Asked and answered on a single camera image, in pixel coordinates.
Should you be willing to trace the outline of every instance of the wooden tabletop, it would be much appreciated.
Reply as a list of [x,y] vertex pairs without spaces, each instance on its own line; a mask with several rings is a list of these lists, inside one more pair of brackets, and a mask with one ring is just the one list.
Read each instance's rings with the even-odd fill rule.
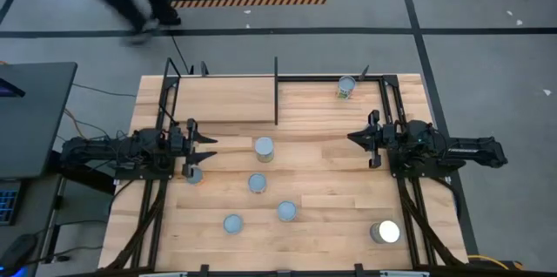
[[[235,80],[208,78],[216,78],[223,87]],[[401,74],[399,83],[407,119],[431,121],[420,75]],[[142,78],[131,131],[155,125],[161,84],[160,76]],[[336,86],[279,83],[278,125],[199,123],[202,134],[218,143],[201,145],[198,151],[218,154],[201,163],[205,178],[198,186],[186,184],[175,172],[164,205],[157,271],[198,271],[202,264],[209,264],[212,271],[352,270],[354,263],[362,263],[364,269],[411,268],[399,192],[386,154],[383,166],[370,170],[369,152],[346,138],[365,127],[373,109],[381,111],[384,123],[378,84],[358,83],[346,101],[335,98]],[[187,101],[178,97],[178,102],[177,113],[187,113]],[[256,159],[253,144],[259,137],[274,141],[270,163]],[[267,177],[262,194],[250,193],[247,186],[255,172]],[[421,185],[431,227],[457,258],[466,261],[452,194],[430,179],[422,179]],[[114,260],[135,230],[143,187],[144,182],[134,182],[114,202],[100,267]],[[283,200],[299,209],[293,222],[277,217]],[[244,219],[244,229],[237,235],[223,229],[225,217],[233,213]],[[402,235],[396,243],[380,245],[369,236],[370,226],[381,220],[399,225]],[[415,228],[425,263],[421,234]],[[146,237],[143,263],[151,234]]]

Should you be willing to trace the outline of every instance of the shoe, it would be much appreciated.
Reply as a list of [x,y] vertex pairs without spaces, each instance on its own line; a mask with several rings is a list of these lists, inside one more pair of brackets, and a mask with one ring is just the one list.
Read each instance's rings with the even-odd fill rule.
[[151,39],[153,33],[158,27],[158,21],[149,19],[143,26],[143,29],[134,31],[130,36],[124,38],[124,42],[128,45],[138,46],[145,44]]
[[170,8],[170,10],[165,15],[151,15],[151,19],[158,19],[161,25],[180,25],[182,24],[182,19],[178,15],[178,12]]

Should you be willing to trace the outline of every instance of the metal can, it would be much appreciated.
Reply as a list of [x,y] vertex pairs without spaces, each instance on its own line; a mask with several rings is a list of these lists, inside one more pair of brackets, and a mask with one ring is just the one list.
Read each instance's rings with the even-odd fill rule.
[[261,173],[254,173],[247,181],[250,191],[256,194],[261,194],[267,188],[267,180]]
[[223,222],[223,227],[228,234],[237,234],[244,228],[244,220],[237,214],[228,215]]
[[291,201],[283,201],[278,205],[278,218],[282,221],[293,221],[298,213],[296,205]]
[[193,167],[191,170],[192,176],[190,178],[186,178],[186,181],[190,185],[197,186],[203,181],[203,171],[199,167]]
[[258,138],[255,141],[255,153],[257,153],[258,160],[262,163],[272,161],[275,153],[271,138]]
[[348,99],[352,95],[352,91],[356,88],[356,80],[350,76],[344,76],[339,80],[339,88],[337,89],[337,98]]
[[390,220],[373,224],[369,232],[373,241],[379,244],[394,243],[400,238],[399,227]]

